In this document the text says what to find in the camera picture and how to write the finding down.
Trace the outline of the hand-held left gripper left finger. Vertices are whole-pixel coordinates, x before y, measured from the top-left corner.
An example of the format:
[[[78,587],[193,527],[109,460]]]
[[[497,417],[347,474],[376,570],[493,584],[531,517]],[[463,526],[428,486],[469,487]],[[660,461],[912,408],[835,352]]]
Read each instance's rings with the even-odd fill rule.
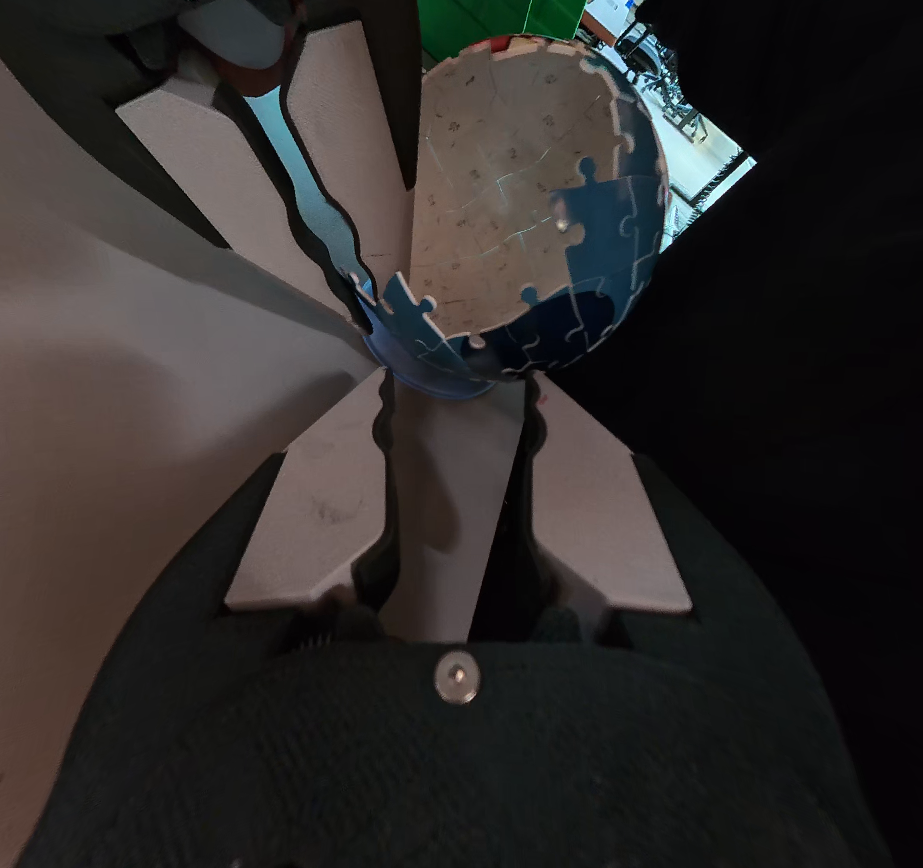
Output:
[[[391,372],[377,369],[284,452],[225,597],[229,608],[379,605],[399,563],[389,466]]]

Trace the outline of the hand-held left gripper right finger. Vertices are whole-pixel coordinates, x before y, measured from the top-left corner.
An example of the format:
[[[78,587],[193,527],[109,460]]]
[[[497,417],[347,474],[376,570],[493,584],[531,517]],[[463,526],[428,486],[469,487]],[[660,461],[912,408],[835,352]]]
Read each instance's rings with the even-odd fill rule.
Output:
[[[693,608],[629,449],[544,373],[527,382],[529,546],[594,640],[617,612]]]

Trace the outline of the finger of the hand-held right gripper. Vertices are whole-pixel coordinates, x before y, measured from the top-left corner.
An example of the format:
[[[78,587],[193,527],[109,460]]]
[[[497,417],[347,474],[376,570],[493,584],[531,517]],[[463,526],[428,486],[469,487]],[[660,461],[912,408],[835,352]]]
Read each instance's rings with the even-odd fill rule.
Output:
[[[409,267],[413,189],[405,185],[363,23],[304,34],[284,110],[321,188],[349,221],[375,287]]]
[[[322,312],[360,328],[350,273],[353,241],[306,163],[293,182],[259,120],[254,149],[214,104],[216,89],[180,77],[122,104],[116,115],[240,258],[292,288]]]

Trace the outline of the blue cartoon puzzle ball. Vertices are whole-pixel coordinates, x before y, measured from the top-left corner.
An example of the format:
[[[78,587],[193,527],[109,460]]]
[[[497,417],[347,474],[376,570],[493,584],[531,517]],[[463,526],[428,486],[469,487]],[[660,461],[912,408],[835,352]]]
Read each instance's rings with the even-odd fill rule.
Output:
[[[471,46],[422,79],[409,267],[375,293],[416,358],[495,384],[605,344],[650,285],[670,179],[640,93],[579,41]]]

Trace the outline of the person's right forearm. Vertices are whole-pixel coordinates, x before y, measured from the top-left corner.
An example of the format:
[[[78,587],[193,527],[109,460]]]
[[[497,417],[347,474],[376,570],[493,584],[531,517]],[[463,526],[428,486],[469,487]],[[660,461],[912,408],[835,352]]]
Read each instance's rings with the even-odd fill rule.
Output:
[[[692,105],[759,159],[861,62],[921,27],[921,0],[642,0]]]

